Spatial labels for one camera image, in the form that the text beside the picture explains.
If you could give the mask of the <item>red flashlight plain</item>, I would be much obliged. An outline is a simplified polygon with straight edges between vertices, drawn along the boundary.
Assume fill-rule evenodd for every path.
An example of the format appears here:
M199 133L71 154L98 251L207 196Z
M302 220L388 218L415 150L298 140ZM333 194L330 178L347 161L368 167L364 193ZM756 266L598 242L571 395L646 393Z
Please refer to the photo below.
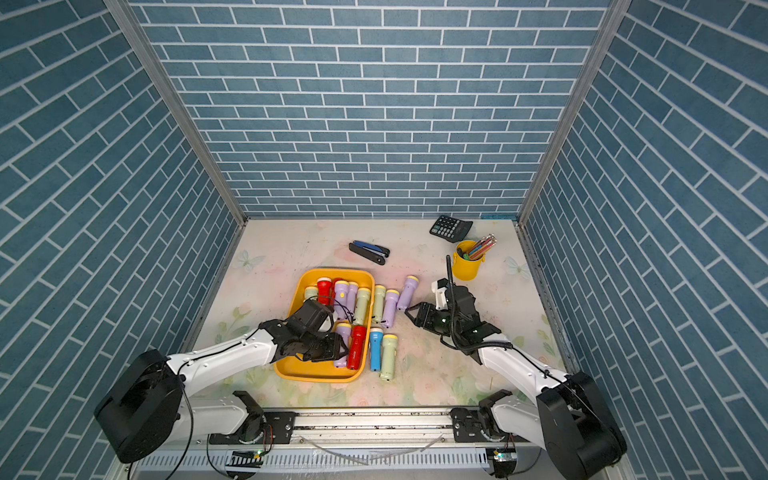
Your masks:
M360 369L366 344L366 335L367 329L364 326L355 325L352 328L347 357L347 368L349 370L357 371Z

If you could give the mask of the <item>red flashlight white logo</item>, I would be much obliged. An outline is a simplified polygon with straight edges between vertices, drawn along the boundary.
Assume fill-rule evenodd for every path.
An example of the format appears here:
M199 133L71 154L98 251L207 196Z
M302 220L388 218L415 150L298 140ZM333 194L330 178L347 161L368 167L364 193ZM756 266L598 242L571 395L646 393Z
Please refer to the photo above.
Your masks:
M331 307L333 304L332 296L332 280L328 277L321 277L317 280L317 301L327 307Z

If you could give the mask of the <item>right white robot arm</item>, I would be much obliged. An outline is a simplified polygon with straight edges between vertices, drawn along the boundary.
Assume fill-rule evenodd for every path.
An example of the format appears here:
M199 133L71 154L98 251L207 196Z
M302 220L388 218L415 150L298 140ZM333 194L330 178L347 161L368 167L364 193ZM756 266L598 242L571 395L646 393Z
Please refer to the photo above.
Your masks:
M567 479L588 479L618 463L627 443L596 382L584 372L568 374L516 347L480 318L465 286L441 279L435 300L398 309L418 328L440 336L444 345L501 375L525 395L499 390L480 401L476 422L491 440L519 435L545 450Z

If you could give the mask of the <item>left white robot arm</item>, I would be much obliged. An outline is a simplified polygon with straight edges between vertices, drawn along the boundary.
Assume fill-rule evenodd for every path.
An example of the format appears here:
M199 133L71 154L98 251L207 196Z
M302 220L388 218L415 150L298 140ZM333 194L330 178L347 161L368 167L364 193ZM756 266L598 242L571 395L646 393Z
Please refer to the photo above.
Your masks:
M124 464L180 437L232 434L262 415L249 395L239 392L234 404L212 408L193 406L192 396L240 371L284 358L324 362L344 357L349 348L331 323L329 307L307 300L286 319L264 321L212 347L173 355L148 350L115 380L94 417Z

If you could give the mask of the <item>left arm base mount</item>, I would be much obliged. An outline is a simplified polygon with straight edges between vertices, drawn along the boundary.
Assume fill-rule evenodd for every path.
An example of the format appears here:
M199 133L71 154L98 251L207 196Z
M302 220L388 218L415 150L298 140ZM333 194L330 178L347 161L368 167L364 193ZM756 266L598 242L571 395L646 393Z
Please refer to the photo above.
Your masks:
M275 444L289 444L298 413L294 411L265 411L245 390L236 390L235 407L244 407L246 416L231 434L214 433L209 442L213 445L255 445L265 449Z

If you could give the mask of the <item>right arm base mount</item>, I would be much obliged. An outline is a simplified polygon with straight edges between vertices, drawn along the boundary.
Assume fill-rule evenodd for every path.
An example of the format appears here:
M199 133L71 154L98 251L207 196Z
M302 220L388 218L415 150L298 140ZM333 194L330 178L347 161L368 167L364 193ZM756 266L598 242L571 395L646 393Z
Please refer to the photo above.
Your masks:
M520 437L543 445L537 409L508 390L499 390L476 407L454 407L449 412L456 443L505 442Z

